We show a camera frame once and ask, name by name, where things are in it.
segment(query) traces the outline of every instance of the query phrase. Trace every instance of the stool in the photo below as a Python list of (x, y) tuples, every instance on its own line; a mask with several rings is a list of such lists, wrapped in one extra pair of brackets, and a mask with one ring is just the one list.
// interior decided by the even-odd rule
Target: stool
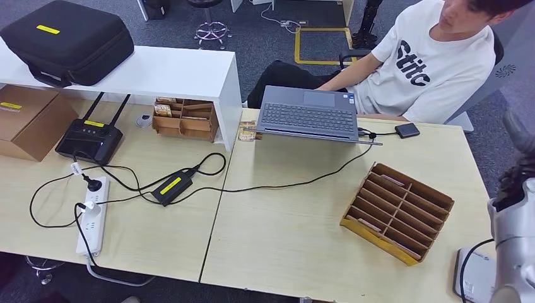
[(187, 2), (194, 8), (204, 9), (204, 14), (206, 15), (206, 22), (199, 25), (195, 32), (194, 39), (199, 40), (199, 49), (203, 49), (203, 47), (200, 45), (205, 40), (218, 40), (221, 44), (220, 49), (225, 49), (222, 38), (225, 35), (228, 38), (231, 38), (232, 35), (228, 31), (226, 25), (222, 24), (221, 22), (213, 22), (210, 14), (210, 8), (220, 4), (223, 2), (223, 0), (187, 0)]
[(50, 260), (45, 259), (43, 262), (34, 263), (30, 260), (29, 256), (24, 257), (26, 263), (35, 270), (35, 276), (41, 281), (42, 285), (47, 285), (52, 280), (52, 273), (50, 271), (62, 266), (65, 262), (51, 261), (51, 264), (47, 264)]

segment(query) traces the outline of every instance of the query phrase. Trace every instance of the yellow label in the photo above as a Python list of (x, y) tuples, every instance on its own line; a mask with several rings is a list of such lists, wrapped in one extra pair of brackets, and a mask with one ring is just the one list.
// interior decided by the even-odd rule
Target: yellow label
[(99, 127), (99, 128), (103, 128), (104, 127), (104, 124), (102, 124), (100, 122), (93, 122), (93, 121), (89, 121), (89, 120), (84, 121), (84, 124), (96, 126), (96, 127)]
[(7, 103), (7, 102), (2, 102), (2, 103), (0, 103), (0, 105), (5, 106), (5, 107), (11, 107), (12, 109), (21, 109), (22, 108), (22, 106), (20, 106), (20, 105)]
[(38, 30), (42, 30), (42, 31), (45, 31), (47, 33), (53, 33), (54, 35), (57, 35), (59, 33), (58, 30), (56, 29), (53, 29), (53, 28), (50, 28), (50, 27), (46, 27), (44, 25), (37, 25), (36, 27)]
[(164, 189), (160, 191), (160, 194), (165, 194), (169, 191), (169, 189), (173, 188), (173, 186), (177, 185), (182, 179), (180, 177), (176, 178), (173, 182), (171, 182), (168, 186), (165, 186)]

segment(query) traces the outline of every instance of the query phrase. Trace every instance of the white shelf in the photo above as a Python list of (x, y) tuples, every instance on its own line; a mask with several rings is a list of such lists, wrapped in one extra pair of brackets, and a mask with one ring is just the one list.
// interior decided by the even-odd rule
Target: white shelf
[[(0, 62), (0, 83), (47, 87), (33, 78), (26, 64), (1, 39)], [(234, 145), (242, 113), (234, 52), (135, 46), (134, 54), (96, 85), (66, 89), (147, 96), (136, 98), (136, 103), (148, 105), (153, 97), (212, 101), (228, 152)]]

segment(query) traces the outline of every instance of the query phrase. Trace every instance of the yellow floor tape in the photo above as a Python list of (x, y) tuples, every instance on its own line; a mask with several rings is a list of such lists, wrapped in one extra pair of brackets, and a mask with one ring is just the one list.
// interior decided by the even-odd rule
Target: yellow floor tape
[[(339, 65), (338, 61), (320, 61), (320, 60), (301, 60), (301, 32), (344, 32), (348, 47), (351, 48), (351, 32), (349, 28), (301, 28), (295, 34), (295, 46), (293, 49), (293, 58), (297, 64), (314, 64), (314, 65)], [(351, 62), (355, 62), (356, 58), (351, 58)], [(350, 65), (350, 62), (344, 62), (344, 65)]]

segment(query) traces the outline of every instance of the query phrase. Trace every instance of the laptop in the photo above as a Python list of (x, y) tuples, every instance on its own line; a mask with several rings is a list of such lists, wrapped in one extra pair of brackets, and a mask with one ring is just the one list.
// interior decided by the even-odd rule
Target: laptop
[(360, 142), (355, 95), (266, 86), (257, 132)]

